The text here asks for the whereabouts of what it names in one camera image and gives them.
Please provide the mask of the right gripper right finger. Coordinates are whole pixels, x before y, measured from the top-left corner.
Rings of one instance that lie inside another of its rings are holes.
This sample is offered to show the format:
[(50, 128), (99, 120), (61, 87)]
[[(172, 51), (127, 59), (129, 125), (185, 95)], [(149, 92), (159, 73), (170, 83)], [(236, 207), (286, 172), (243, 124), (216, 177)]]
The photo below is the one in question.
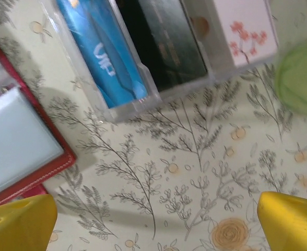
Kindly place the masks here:
[(307, 199), (263, 192), (257, 216), (273, 251), (307, 251)]

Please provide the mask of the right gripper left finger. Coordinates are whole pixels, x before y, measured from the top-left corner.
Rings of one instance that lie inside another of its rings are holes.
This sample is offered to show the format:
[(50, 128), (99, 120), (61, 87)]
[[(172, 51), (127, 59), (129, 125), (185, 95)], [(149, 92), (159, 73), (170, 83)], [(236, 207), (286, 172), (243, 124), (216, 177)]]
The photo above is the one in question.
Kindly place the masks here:
[(37, 195), (0, 206), (0, 250), (46, 250), (57, 220), (51, 195)]

